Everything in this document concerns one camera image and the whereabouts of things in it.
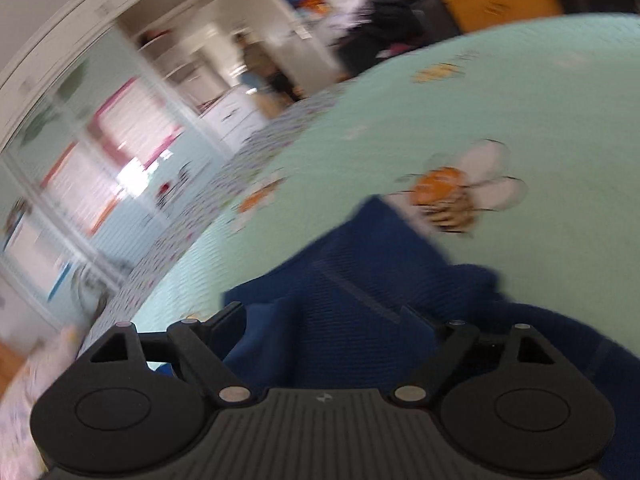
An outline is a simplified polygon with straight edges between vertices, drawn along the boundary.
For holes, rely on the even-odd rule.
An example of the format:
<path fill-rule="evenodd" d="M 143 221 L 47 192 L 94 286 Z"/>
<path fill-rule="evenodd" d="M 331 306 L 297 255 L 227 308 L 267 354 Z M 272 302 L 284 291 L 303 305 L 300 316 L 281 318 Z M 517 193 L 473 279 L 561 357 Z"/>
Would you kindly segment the blue knit sweater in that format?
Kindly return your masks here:
<path fill-rule="evenodd" d="M 211 400 L 175 479 L 634 479 L 639 361 L 586 324 L 507 300 L 495 272 L 449 262 L 384 200 L 233 287 L 224 358 L 252 390 Z M 480 339 L 439 406 L 397 406 L 419 362 L 403 306 Z"/>

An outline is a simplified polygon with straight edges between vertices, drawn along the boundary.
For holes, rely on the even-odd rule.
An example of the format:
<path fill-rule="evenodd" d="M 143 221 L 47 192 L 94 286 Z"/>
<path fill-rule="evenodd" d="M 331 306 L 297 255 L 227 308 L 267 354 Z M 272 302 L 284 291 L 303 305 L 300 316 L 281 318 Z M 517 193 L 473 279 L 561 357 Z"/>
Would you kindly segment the heart pattern bedsheet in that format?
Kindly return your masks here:
<path fill-rule="evenodd" d="M 346 81 L 334 84 L 291 106 L 264 128 L 251 134 L 134 267 L 125 285 L 92 324 L 79 351 L 87 351 L 115 323 L 132 320 L 155 287 L 198 237 L 236 196 L 256 181 L 274 158 L 293 144 L 318 117 L 334 107 L 347 86 Z"/>

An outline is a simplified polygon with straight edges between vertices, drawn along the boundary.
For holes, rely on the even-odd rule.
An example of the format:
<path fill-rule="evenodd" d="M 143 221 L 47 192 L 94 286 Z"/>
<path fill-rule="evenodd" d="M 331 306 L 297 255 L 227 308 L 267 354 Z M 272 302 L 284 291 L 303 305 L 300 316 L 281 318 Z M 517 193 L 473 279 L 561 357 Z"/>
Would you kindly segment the floral pink pillow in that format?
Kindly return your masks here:
<path fill-rule="evenodd" d="M 36 402 L 72 364 L 82 341 L 77 326 L 38 347 L 10 382 L 1 399 L 1 478 L 39 479 L 47 470 L 30 431 Z"/>

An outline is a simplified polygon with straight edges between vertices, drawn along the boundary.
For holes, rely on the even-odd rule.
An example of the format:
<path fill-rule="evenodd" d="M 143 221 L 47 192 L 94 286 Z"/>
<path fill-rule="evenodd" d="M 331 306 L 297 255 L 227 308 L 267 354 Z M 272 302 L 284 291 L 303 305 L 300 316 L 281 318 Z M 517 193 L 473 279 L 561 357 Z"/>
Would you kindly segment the sliding door wardrobe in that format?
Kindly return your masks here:
<path fill-rule="evenodd" d="M 2 148 L 2 264 L 45 316 L 86 322 L 230 156 L 110 29 Z"/>

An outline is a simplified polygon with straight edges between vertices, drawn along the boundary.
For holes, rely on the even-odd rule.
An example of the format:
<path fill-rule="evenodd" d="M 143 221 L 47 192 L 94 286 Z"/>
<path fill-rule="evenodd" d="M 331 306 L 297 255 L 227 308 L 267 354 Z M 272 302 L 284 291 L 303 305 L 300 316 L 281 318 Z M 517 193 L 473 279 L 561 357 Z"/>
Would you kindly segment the mint quilted bee bedspread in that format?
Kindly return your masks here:
<path fill-rule="evenodd" d="M 457 262 L 498 272 L 502 290 L 639 347 L 639 20 L 549 18 L 461 36 L 360 76 L 259 175 L 278 186 L 244 219 L 206 230 L 132 319 L 162 330 L 221 306 L 373 194 L 451 164 L 475 142 L 508 148 L 520 201 L 470 236 L 439 235 Z"/>

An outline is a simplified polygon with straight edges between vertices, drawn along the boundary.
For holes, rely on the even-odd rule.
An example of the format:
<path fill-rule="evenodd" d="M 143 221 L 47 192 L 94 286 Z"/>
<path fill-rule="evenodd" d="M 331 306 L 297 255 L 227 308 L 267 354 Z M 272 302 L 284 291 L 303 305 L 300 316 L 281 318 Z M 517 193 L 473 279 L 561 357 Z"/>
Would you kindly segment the person in brown jacket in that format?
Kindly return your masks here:
<path fill-rule="evenodd" d="M 279 98 L 287 98 L 291 103 L 297 103 L 303 99 L 262 41 L 251 40 L 244 32 L 236 32 L 232 39 L 242 53 L 247 70 L 262 78 Z"/>

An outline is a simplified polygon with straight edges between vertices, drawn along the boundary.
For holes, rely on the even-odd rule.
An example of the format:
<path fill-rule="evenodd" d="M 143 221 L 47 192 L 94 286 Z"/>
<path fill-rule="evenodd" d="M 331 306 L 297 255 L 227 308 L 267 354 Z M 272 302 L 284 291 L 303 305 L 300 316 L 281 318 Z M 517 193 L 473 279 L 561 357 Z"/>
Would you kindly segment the white drawer shelf unit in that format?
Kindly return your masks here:
<path fill-rule="evenodd" d="M 257 89 L 233 84 L 200 49 L 191 52 L 170 29 L 150 30 L 139 39 L 139 51 L 200 118 L 209 136 L 229 153 L 268 125 L 256 103 Z"/>

